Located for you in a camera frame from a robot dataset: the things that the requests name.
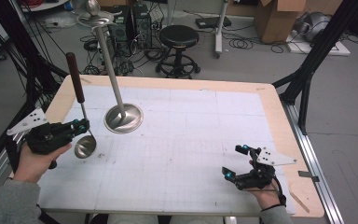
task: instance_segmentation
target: metal spoon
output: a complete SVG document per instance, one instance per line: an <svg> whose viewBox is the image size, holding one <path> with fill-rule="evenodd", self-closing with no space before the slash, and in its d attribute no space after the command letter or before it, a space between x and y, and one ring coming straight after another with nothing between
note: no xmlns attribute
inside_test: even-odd
<svg viewBox="0 0 358 224"><path fill-rule="evenodd" d="M80 75L77 69L75 54L72 52L66 53L66 61L68 62L69 72L71 73L72 82L74 83L77 101L81 105L84 118L87 119L86 109L83 105L83 103L85 102L83 88L81 87ZM90 129L89 133L90 135L86 135L80 138L75 145L75 155L79 159L86 159L95 151L95 148L97 147L97 141L95 140L94 135L92 135Z"/></svg>

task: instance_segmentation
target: human hand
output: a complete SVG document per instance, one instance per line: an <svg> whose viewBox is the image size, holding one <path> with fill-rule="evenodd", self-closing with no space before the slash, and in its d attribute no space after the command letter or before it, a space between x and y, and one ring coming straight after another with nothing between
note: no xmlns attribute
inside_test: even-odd
<svg viewBox="0 0 358 224"><path fill-rule="evenodd" d="M57 160L69 148L71 148L71 144L60 147L48 155L39 155L34 154L28 147L28 144L25 143L21 147L19 167L13 176L13 180L37 183L51 162Z"/></svg>
<svg viewBox="0 0 358 224"><path fill-rule="evenodd" d="M277 182L274 179L272 179L271 184L265 186L263 189L246 189L257 198L258 205L260 205L262 210L270 208L273 205L281 204L279 201L278 192L272 185L277 186Z"/></svg>

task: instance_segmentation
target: tape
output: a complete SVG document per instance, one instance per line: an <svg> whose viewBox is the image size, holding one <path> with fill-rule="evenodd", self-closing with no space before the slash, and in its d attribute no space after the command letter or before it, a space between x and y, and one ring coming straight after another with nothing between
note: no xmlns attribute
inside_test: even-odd
<svg viewBox="0 0 358 224"><path fill-rule="evenodd" d="M298 175L301 176L301 177L311 178L313 182L319 182L319 176L312 175L310 172L298 171Z"/></svg>

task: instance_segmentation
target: black stool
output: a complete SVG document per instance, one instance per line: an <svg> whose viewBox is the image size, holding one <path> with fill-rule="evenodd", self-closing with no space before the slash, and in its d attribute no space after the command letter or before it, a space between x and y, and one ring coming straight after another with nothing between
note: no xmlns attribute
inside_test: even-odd
<svg viewBox="0 0 358 224"><path fill-rule="evenodd" d="M201 68L190 57L182 54L188 48L191 48L199 42L199 34L190 27L184 25L167 26L159 32L159 40L168 48L168 52L156 66L156 72L162 71L166 77L188 77L192 79L191 73L199 73ZM170 54L171 49L175 49L175 54ZM168 63L170 57L175 57L173 63ZM182 58L190 60L189 63L182 63Z"/></svg>

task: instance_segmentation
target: white paper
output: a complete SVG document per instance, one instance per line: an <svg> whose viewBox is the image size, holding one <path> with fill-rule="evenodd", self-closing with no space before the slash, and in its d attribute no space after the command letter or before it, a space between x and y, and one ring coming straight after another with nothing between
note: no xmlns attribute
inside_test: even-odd
<svg viewBox="0 0 358 224"><path fill-rule="evenodd" d="M225 180L222 166L238 175L252 167L236 145L275 150L255 93L121 88L123 102L144 113L132 133L111 133L103 118L116 105L111 88L84 87L85 107L97 149L89 158L73 150L40 181L47 209L168 214L259 213L255 197ZM74 101L65 122L82 119ZM77 136L76 141L84 134ZM281 167L276 167L295 212Z"/></svg>

